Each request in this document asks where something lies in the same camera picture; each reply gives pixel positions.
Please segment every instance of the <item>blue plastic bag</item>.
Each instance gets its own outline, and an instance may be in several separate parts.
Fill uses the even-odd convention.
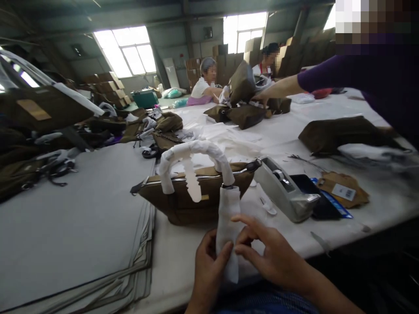
[[[173,103],[173,109],[186,107],[189,98],[178,99]]]
[[[169,94],[167,94],[167,98],[173,99],[173,98],[179,98],[182,97],[182,92],[178,91],[177,89],[172,89],[169,91]]]

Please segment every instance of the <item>stack of fabric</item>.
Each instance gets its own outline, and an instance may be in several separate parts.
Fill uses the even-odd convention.
[[[0,312],[114,313],[151,286],[155,209],[129,191],[155,173],[132,144],[76,158],[0,205]]]

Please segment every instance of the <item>metal zipper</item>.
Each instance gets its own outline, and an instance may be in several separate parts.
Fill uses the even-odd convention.
[[[233,175],[236,175],[236,174],[242,174],[242,173],[244,173],[244,172],[246,172],[247,171],[247,168],[244,168],[244,169],[242,169],[242,170],[240,170],[240,171],[233,171]],[[215,175],[215,176],[197,176],[196,178],[199,180],[199,179],[213,179],[213,178],[217,178],[217,177],[221,177],[221,175],[220,174],[218,174],[218,175]],[[160,184],[161,183],[161,181],[153,181],[153,182],[147,182],[148,181],[148,178],[149,177],[147,177],[144,181],[143,181],[143,183],[141,184],[141,187],[143,188],[144,186],[146,186],[146,185],[152,185],[152,184]],[[174,178],[174,179],[172,179],[172,182],[180,182],[180,181],[186,181],[186,178]]]

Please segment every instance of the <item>purple sweater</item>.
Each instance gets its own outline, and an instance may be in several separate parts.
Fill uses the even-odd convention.
[[[419,150],[417,60],[413,56],[336,55],[298,74],[308,92],[332,87],[358,89],[401,136]]]

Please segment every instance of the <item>green bin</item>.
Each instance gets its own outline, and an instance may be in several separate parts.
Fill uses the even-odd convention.
[[[158,104],[156,93],[152,89],[143,89],[142,91],[132,92],[131,96],[139,108],[150,109]]]

